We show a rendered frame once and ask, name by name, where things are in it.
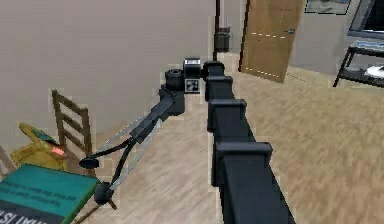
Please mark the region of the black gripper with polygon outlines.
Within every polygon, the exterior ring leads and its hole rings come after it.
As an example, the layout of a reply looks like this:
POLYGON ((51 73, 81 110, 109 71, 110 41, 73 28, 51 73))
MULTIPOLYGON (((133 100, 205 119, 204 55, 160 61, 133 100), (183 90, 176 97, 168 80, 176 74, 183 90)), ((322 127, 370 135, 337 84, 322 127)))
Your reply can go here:
POLYGON ((112 201, 115 190, 147 151, 162 121, 185 111, 184 74, 181 69, 165 72, 165 83, 158 90, 158 95, 160 101, 152 107, 148 115, 133 121, 102 144, 95 153, 80 160, 79 165, 82 168, 95 169, 99 167, 99 157, 123 149, 116 168, 117 173, 113 175, 111 182, 102 182, 95 189, 94 201, 98 205, 112 201))

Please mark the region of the teal book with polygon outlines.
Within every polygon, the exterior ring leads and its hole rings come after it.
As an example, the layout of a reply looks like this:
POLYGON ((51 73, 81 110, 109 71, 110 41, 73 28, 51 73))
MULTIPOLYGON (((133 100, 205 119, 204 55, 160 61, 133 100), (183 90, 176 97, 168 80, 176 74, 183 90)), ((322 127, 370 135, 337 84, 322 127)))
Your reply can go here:
POLYGON ((99 180, 23 164, 0 181, 0 224, 71 224, 99 180))

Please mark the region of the brown wooden chair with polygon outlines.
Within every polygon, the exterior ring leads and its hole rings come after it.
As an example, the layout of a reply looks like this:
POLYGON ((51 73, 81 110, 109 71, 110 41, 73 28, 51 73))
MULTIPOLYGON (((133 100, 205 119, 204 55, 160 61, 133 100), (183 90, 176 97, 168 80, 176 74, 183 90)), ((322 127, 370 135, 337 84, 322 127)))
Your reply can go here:
POLYGON ((67 167, 70 171, 74 171, 75 173, 94 176, 94 169, 83 169, 79 166, 80 158, 67 144, 67 141, 70 141, 86 156, 93 152, 88 109, 86 107, 80 107, 72 100, 60 94, 56 89, 53 89, 51 94, 59 144, 67 154, 67 167), (62 111, 61 106, 65 106, 75 114, 79 115, 80 120, 76 121, 71 118, 68 114, 62 111))

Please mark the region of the yellow angular object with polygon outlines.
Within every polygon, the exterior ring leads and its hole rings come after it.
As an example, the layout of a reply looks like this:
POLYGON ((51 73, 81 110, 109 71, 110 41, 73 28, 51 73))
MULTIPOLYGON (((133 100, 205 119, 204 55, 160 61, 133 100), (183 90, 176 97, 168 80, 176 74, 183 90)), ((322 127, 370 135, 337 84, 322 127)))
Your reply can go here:
POLYGON ((32 164, 54 170, 67 171, 68 158, 65 150, 43 130, 26 123, 20 123, 19 129, 31 142, 10 154, 17 167, 32 164))

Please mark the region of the dark grey bin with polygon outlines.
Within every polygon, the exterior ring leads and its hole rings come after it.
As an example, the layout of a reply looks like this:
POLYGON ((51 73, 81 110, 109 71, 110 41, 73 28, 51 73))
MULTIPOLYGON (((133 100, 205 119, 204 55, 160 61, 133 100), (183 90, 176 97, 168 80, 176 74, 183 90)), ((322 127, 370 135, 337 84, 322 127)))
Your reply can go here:
POLYGON ((228 52, 230 48, 231 27, 220 27, 216 34, 215 50, 217 52, 228 52))

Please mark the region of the brown wooden door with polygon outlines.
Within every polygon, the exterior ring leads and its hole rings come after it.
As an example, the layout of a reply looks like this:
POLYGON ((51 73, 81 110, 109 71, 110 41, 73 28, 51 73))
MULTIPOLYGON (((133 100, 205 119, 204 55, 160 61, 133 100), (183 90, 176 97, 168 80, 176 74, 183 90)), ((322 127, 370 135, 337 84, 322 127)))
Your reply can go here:
POLYGON ((283 83, 304 0, 247 0, 239 71, 283 83))

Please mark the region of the black television stand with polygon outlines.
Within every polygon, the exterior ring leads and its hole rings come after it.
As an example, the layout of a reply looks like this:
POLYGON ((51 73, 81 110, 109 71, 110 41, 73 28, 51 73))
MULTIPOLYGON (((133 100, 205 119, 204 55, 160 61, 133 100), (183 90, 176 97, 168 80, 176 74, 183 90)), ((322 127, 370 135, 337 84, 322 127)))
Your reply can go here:
POLYGON ((338 74, 335 78, 333 86, 336 87, 340 79, 354 81, 357 83, 367 84, 384 88, 384 78, 374 78, 366 75, 366 69, 358 68, 353 71, 350 69, 350 64, 353 57, 358 55, 373 56, 384 59, 384 43, 369 42, 369 41, 355 41, 346 51, 344 59, 340 65, 338 74))

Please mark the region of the white object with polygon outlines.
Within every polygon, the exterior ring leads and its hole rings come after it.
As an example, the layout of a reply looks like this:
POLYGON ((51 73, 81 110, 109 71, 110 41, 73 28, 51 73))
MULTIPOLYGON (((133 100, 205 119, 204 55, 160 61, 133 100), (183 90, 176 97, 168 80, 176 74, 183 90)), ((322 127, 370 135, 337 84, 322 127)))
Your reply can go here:
POLYGON ((373 78, 384 78, 384 65, 369 67, 366 70, 365 75, 373 78))

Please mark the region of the black television set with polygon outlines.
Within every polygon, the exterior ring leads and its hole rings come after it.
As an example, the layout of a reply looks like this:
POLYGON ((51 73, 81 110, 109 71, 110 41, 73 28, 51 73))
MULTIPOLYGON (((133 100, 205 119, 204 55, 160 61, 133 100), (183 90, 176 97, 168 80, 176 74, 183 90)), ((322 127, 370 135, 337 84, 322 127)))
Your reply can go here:
POLYGON ((347 35, 384 40, 384 0, 360 0, 347 35))

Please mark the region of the framed wall picture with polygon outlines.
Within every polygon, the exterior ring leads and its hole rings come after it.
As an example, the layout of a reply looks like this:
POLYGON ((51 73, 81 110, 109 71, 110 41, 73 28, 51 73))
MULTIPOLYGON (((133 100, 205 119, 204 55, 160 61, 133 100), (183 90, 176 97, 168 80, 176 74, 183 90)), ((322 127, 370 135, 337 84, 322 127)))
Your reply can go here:
POLYGON ((351 0, 307 0, 305 13, 345 15, 351 0))

